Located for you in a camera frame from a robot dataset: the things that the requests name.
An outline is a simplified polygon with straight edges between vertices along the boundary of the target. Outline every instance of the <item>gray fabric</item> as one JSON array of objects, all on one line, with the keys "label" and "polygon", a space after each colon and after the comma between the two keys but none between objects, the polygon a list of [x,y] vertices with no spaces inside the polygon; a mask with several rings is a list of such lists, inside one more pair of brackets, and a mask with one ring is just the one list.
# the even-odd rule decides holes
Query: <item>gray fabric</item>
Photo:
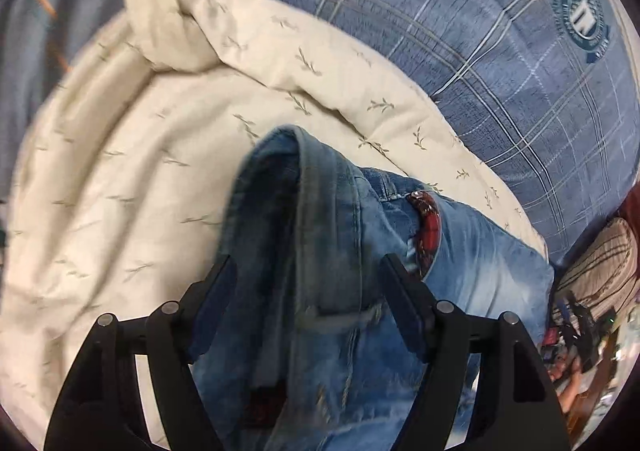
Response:
[{"label": "gray fabric", "polygon": [[0,0],[0,200],[38,107],[122,0]]}]

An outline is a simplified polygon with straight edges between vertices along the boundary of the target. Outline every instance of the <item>striped cushion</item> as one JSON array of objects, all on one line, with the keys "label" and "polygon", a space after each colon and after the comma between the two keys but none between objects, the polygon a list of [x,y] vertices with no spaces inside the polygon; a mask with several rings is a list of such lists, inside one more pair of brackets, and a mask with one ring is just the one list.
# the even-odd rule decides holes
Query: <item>striped cushion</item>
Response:
[{"label": "striped cushion", "polygon": [[[610,307],[620,312],[640,288],[638,242],[622,218],[613,218],[582,257],[562,277],[556,292],[570,289],[578,303],[591,309],[594,319]],[[556,308],[554,318],[559,319]]]}]

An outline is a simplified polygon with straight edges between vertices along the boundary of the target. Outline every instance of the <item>black device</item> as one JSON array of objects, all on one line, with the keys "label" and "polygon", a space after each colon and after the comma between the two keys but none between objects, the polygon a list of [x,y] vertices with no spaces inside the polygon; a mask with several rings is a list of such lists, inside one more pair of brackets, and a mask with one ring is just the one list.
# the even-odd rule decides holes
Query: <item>black device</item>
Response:
[{"label": "black device", "polygon": [[[437,301],[394,254],[382,259],[378,278],[407,348],[430,364],[394,451],[444,449],[470,353],[481,354],[478,393],[466,441],[454,449],[570,449],[551,381],[514,313],[487,319]],[[236,266],[223,256],[180,302],[141,319],[98,317],[60,391],[44,450],[162,449],[149,440],[136,378],[134,355],[145,354],[171,449],[223,451],[188,364],[209,349],[235,284]]]}]

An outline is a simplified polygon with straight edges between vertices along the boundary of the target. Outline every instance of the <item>red plaid fabric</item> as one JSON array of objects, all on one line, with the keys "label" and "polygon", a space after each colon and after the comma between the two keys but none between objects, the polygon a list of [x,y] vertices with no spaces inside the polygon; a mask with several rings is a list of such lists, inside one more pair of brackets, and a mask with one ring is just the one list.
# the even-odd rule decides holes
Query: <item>red plaid fabric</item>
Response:
[{"label": "red plaid fabric", "polygon": [[407,195],[407,200],[420,215],[420,231],[415,237],[415,250],[420,276],[424,277],[433,263],[440,243],[440,213],[428,191],[414,191]]}]

